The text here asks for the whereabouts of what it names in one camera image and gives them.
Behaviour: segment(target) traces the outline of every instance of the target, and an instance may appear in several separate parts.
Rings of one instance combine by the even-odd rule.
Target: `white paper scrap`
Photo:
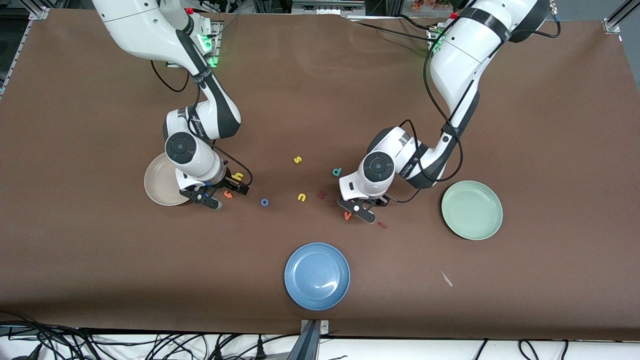
[[[446,281],[447,284],[449,284],[449,287],[452,288],[453,287],[453,282],[451,282],[451,280],[449,280],[449,278],[443,272],[440,272],[440,273],[442,274],[442,276],[444,276],[444,281]]]

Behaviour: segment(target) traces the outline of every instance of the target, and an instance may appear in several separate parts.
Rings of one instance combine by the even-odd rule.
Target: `brown tabletop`
[[[505,45],[480,81],[455,180],[500,197],[495,236],[447,228],[451,182],[377,209],[388,229],[345,221],[333,168],[354,171],[373,136],[404,119],[428,145],[440,133],[425,53],[338,16],[240,16],[215,72],[243,123],[218,144],[255,182],[221,196],[221,211],[168,208],[143,176],[163,152],[164,116],[195,86],[167,90],[95,12],[52,10],[0,102],[0,306],[83,327],[287,333],[322,318],[339,335],[640,338],[640,97],[598,22]],[[184,70],[160,70],[182,84]],[[396,178],[390,193],[412,189]],[[288,257],[313,241],[351,267],[345,298],[320,313],[283,282]]]

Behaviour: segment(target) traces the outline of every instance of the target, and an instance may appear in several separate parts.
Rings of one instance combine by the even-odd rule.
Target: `metal leg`
[[[321,321],[308,320],[287,360],[316,360],[320,345],[320,332]]]
[[[616,11],[602,21],[604,30],[609,34],[619,33],[620,23],[631,15],[631,13],[633,13],[639,6],[640,0],[626,0]]]

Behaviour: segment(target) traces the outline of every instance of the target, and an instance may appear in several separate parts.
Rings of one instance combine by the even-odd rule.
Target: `white robotic arm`
[[[458,6],[467,1],[458,1]],[[431,78],[449,108],[440,139],[430,148],[400,127],[382,130],[369,145],[358,171],[339,179],[338,203],[354,215],[373,223],[375,215],[365,204],[386,205],[385,192],[395,174],[416,189],[432,187],[444,172],[449,156],[476,110],[478,81],[493,55],[506,41],[519,42],[538,29],[554,9],[548,0],[476,0],[450,20],[442,43],[431,59]],[[511,39],[514,31],[523,30]]]
[[[207,142],[234,136],[241,118],[204,60],[205,49],[197,46],[202,36],[196,32],[192,37],[196,21],[172,0],[163,0],[162,8],[156,0],[93,0],[93,4],[124,51],[143,59],[170,61],[189,71],[207,100],[167,114],[165,151],[177,167],[181,190],[220,183],[226,166]]]

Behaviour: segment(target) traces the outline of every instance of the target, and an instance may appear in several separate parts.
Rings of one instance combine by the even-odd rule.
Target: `white floor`
[[[185,335],[181,340],[186,340],[193,335]],[[263,336],[263,339],[272,338],[272,335]],[[155,340],[154,335],[111,335],[97,336],[97,340],[116,342],[144,342]],[[207,335],[209,353],[215,345],[217,335]],[[223,349],[223,356],[228,359],[256,344],[256,335],[244,335],[229,343]],[[267,355],[283,354],[291,350],[296,337],[292,336],[264,344]],[[540,360],[560,360],[564,343],[561,341],[532,341]],[[9,340],[6,337],[0,339],[0,360],[10,360],[18,356],[26,356],[35,348],[35,341]],[[345,360],[471,360],[482,344],[482,340],[322,340],[318,360],[336,360],[344,357]],[[153,344],[137,347],[103,346],[102,348],[112,356],[122,360],[142,360],[149,353]],[[186,347],[193,351],[194,355],[202,359],[206,349],[205,343],[197,339],[188,343]],[[167,353],[175,349],[175,346],[167,347],[154,356],[154,359],[162,359]],[[525,346],[525,353],[531,359],[533,354]],[[62,347],[62,354],[68,354]],[[248,352],[244,358],[249,360],[255,356],[255,351]],[[190,360],[191,356],[186,352],[171,355],[170,359]],[[518,350],[517,341],[489,341],[480,356],[482,360],[525,360]],[[565,356],[566,360],[639,360],[640,343],[613,343],[571,341]],[[42,350],[39,360],[54,360],[49,350]]]

